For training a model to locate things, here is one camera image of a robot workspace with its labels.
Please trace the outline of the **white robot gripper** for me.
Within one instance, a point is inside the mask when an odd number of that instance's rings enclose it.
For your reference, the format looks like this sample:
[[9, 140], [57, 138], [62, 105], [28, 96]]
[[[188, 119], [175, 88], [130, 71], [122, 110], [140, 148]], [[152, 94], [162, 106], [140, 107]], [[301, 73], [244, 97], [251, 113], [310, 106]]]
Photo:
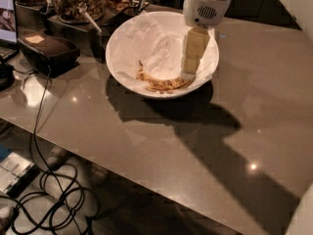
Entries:
[[181, 77], [193, 80], [206, 50], [210, 36], [205, 26], [221, 23], [231, 0], [184, 0], [183, 15], [187, 25], [192, 26], [183, 41]]

